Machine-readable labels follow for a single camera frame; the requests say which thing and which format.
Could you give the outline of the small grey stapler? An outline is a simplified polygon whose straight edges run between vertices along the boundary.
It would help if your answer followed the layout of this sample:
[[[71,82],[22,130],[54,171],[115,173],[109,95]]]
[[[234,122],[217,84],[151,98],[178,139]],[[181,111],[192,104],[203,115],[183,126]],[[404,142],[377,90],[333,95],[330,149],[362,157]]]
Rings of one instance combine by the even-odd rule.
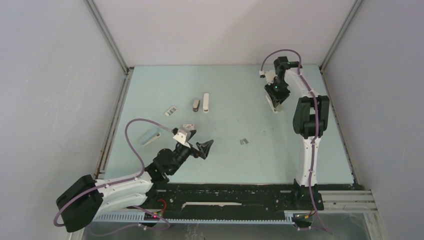
[[[193,110],[193,112],[196,113],[196,112],[199,111],[200,103],[201,103],[201,101],[199,99],[197,99],[197,98],[193,100],[193,103],[192,103],[192,110]]]

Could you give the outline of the white stapler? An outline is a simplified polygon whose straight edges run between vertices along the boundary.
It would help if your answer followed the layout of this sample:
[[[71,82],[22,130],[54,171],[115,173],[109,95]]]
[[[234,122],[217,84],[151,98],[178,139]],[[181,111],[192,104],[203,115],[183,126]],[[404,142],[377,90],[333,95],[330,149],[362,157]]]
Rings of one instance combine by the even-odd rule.
[[[203,95],[202,109],[204,113],[208,113],[210,110],[210,94],[208,92]]]

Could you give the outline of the light blue stapler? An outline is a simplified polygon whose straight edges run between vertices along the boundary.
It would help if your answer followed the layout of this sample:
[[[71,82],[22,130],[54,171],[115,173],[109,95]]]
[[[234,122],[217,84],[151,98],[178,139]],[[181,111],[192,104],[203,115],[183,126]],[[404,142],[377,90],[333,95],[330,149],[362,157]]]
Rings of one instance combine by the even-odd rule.
[[[153,128],[146,132],[138,139],[141,146],[146,146],[161,137],[161,132],[158,128]]]

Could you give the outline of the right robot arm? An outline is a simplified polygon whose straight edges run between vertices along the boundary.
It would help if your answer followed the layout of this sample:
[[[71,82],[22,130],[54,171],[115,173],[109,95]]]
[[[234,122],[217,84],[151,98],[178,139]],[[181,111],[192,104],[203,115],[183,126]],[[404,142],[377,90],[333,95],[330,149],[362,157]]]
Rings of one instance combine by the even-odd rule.
[[[274,69],[261,70],[266,79],[266,100],[275,113],[282,111],[283,102],[291,95],[297,97],[293,114],[293,131],[302,143],[300,169],[294,179],[291,204],[297,209],[310,205],[313,209],[320,203],[317,181],[318,149],[328,127],[330,100],[320,95],[306,81],[299,61],[289,61],[280,56],[273,62]]]

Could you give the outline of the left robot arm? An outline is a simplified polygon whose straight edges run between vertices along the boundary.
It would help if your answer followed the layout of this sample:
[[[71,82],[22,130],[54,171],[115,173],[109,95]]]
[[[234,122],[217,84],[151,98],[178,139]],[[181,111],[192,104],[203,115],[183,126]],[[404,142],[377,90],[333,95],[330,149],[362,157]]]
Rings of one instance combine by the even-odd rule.
[[[73,233],[87,227],[95,218],[127,207],[153,208],[158,202],[158,186],[167,184],[189,158],[205,160],[214,140],[192,145],[195,130],[174,128],[175,148],[163,148],[144,169],[112,179],[84,175],[56,199],[58,214],[53,223]]]

